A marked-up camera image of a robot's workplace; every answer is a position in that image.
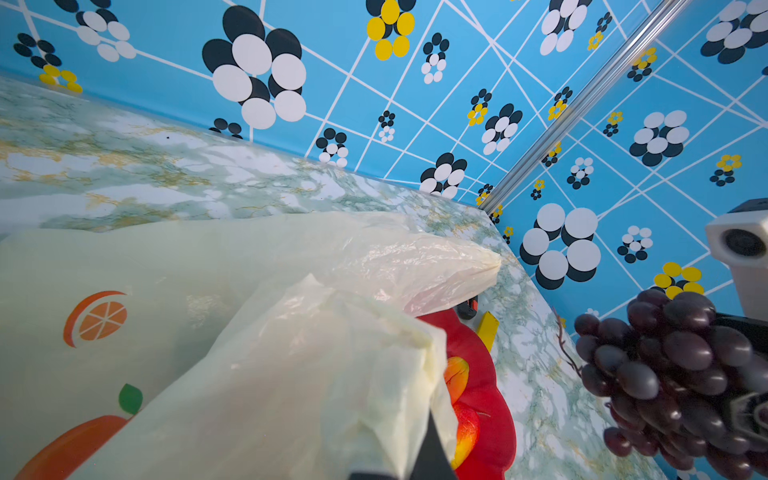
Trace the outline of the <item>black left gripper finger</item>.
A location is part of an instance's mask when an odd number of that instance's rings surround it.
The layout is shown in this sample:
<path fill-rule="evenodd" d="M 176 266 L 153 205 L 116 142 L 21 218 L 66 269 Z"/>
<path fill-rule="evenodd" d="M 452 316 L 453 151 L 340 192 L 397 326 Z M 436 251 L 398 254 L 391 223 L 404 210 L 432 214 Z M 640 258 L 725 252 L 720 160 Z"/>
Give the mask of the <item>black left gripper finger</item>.
<path fill-rule="evenodd" d="M 350 480 L 397 480 L 396 476 L 373 472 L 352 472 Z M 458 477 L 450 466 L 440 442 L 434 416 L 429 416 L 428 428 L 420 447 L 412 472 L 406 476 L 410 480 L 457 480 Z"/>

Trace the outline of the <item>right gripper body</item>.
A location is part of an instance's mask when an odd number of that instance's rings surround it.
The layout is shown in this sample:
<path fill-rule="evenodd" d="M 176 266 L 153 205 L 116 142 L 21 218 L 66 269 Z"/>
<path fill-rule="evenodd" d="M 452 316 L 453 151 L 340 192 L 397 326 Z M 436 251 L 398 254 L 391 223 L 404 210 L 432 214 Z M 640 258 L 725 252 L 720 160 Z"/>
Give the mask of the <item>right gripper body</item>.
<path fill-rule="evenodd" d="M 718 313 L 716 326 L 739 331 L 752 344 L 752 357 L 743 366 L 725 367 L 729 385 L 720 410 L 729 429 L 751 444 L 767 443 L 767 323 Z"/>

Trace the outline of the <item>red flower-shaped plate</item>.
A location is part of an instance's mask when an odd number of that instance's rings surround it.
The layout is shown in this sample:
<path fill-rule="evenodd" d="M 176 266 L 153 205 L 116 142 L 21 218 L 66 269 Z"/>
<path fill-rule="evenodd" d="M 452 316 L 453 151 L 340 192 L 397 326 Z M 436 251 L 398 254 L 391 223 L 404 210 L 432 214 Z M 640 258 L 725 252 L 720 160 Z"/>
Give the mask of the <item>red flower-shaped plate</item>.
<path fill-rule="evenodd" d="M 512 415 L 497 386 L 491 353 L 478 337 L 477 329 L 463 324 L 452 310 L 420 319 L 445 331 L 447 360 L 458 356 L 470 366 L 467 388 L 456 403 L 463 403 L 477 413 L 480 429 L 474 449 L 454 473 L 459 479 L 503 479 L 514 462 L 517 440 Z"/>

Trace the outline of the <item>dark purple grapes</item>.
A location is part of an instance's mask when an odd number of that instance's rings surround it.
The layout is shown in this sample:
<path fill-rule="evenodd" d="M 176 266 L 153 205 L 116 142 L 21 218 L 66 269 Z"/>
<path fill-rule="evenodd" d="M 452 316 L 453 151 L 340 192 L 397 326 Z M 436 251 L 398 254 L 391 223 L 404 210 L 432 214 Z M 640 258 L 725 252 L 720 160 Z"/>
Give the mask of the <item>dark purple grapes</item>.
<path fill-rule="evenodd" d="M 767 443 L 732 432 L 720 410 L 724 368 L 745 365 L 753 350 L 739 331 L 715 325 L 718 313 L 702 294 L 649 289 L 629 302 L 625 321 L 576 318 L 580 377 L 608 401 L 616 424 L 603 440 L 614 455 L 661 455 L 677 470 L 705 458 L 725 479 L 767 474 Z"/>

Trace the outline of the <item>translucent cream plastic bag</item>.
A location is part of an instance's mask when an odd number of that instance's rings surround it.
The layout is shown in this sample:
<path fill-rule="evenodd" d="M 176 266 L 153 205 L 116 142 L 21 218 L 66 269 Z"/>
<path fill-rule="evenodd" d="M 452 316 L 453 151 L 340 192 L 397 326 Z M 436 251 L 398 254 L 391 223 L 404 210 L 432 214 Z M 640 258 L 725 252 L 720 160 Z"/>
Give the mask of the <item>translucent cream plastic bag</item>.
<path fill-rule="evenodd" d="M 396 213 L 1 243 L 5 479 L 406 479 L 457 417 L 444 330 L 501 257 Z"/>

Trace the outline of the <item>red yellow mango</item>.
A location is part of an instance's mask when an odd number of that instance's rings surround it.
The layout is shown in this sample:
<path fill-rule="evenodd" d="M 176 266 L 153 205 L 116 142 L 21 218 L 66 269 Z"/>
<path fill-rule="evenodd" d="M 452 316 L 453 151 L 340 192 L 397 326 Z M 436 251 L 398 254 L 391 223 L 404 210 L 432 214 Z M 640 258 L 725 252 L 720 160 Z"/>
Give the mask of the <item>red yellow mango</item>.
<path fill-rule="evenodd" d="M 447 360 L 444 381 L 452 404 L 455 404 L 465 392 L 469 382 L 469 373 L 470 366 L 465 359 L 453 356 Z"/>

